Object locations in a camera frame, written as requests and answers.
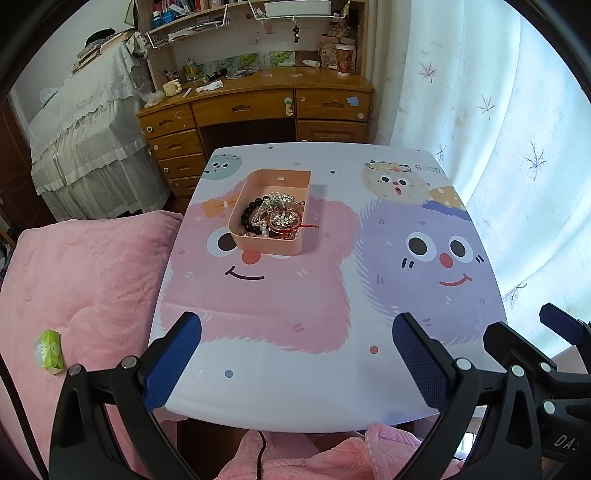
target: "teal cartoon face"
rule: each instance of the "teal cartoon face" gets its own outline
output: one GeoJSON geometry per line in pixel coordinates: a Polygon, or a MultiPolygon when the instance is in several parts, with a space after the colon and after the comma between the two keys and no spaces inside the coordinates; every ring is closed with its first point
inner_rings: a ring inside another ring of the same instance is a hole
{"type": "Polygon", "coordinates": [[[208,180],[222,180],[234,175],[242,165],[242,159],[237,155],[227,153],[215,154],[209,159],[203,178],[208,180]]]}

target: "table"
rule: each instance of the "table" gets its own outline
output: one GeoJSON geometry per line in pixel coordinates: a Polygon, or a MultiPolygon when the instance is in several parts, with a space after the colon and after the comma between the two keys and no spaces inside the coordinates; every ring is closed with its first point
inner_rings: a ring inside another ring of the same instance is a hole
{"type": "Polygon", "coordinates": [[[218,149],[181,225],[151,340],[184,311],[202,341],[165,407],[233,427],[341,432],[433,414],[392,342],[411,312],[454,357],[506,321],[476,229],[428,152],[362,144],[218,149]],[[241,252],[228,219],[260,168],[312,171],[302,252],[241,252]]]}

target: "purple cartoon monster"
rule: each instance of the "purple cartoon monster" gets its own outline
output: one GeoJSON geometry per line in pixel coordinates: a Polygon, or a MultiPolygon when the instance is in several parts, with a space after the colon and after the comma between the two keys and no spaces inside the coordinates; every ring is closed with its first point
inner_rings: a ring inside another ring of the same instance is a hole
{"type": "Polygon", "coordinates": [[[491,265],[464,210],[374,199],[356,246],[365,292],[394,319],[410,312],[443,345],[480,340],[506,321],[491,265]]]}

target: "wall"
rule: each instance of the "wall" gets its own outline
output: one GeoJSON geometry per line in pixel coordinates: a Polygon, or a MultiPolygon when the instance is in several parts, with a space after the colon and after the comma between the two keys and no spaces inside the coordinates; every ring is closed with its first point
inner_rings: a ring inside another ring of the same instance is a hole
{"type": "Polygon", "coordinates": [[[11,90],[12,103],[24,131],[28,131],[31,120],[41,109],[39,92],[45,87],[63,85],[88,37],[104,28],[114,28],[116,32],[129,28],[124,24],[128,5],[129,0],[90,0],[39,49],[11,90]]]}
{"type": "Polygon", "coordinates": [[[267,21],[262,27],[259,21],[246,17],[247,14],[252,15],[248,5],[228,14],[231,15],[228,28],[198,33],[186,40],[173,43],[179,71],[187,63],[188,57],[195,59],[199,64],[270,50],[318,51],[319,37],[328,31],[330,25],[330,22],[323,18],[299,19],[300,42],[296,44],[294,23],[290,20],[267,21]]]}

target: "desk drawer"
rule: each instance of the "desk drawer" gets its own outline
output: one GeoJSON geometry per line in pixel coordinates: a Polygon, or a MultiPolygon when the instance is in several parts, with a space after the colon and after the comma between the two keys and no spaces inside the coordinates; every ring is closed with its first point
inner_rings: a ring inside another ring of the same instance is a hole
{"type": "Polygon", "coordinates": [[[206,163],[207,160],[202,153],[169,158],[168,160],[160,160],[158,162],[164,176],[169,180],[179,177],[199,176],[203,173],[206,163]]]}
{"type": "Polygon", "coordinates": [[[368,124],[333,120],[298,120],[297,138],[301,142],[366,143],[368,124]]]}
{"type": "Polygon", "coordinates": [[[199,183],[200,178],[201,177],[186,177],[183,179],[174,179],[169,180],[168,184],[170,185],[170,189],[173,191],[175,196],[190,197],[193,195],[195,188],[197,188],[197,183],[199,183]]]}
{"type": "Polygon", "coordinates": [[[174,106],[166,110],[140,117],[139,123],[146,138],[156,138],[195,128],[195,120],[188,104],[174,106]]]}
{"type": "Polygon", "coordinates": [[[370,93],[347,90],[298,88],[295,91],[298,118],[367,122],[370,98],[370,93]]]}
{"type": "Polygon", "coordinates": [[[294,116],[293,90],[236,93],[191,103],[197,125],[227,124],[294,116]],[[285,99],[291,101],[289,110],[285,99]]]}
{"type": "Polygon", "coordinates": [[[197,130],[187,130],[172,135],[150,140],[151,152],[157,160],[182,157],[193,153],[201,153],[201,142],[197,130]]]}

